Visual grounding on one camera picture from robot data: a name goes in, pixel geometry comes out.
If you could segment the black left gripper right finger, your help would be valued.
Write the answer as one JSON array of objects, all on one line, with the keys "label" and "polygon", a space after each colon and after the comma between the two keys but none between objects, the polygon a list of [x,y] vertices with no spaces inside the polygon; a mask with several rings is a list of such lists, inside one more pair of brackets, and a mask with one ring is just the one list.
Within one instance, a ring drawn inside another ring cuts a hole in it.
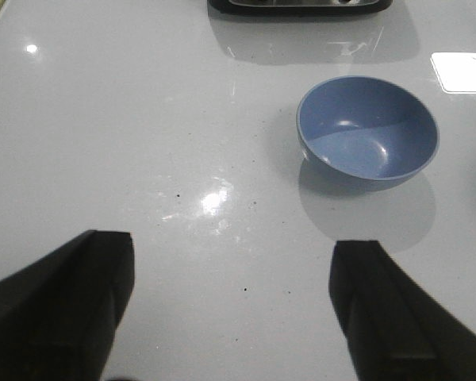
[{"label": "black left gripper right finger", "polygon": [[476,335],[378,241],[337,241],[328,291],[360,380],[476,380]]}]

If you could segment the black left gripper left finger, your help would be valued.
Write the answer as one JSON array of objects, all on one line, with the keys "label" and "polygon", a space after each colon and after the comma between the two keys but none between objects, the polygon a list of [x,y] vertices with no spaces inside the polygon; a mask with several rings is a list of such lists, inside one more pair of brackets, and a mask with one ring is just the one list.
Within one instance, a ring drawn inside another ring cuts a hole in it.
[{"label": "black left gripper left finger", "polygon": [[0,281],[0,380],[98,380],[135,283],[129,233],[88,230]]}]

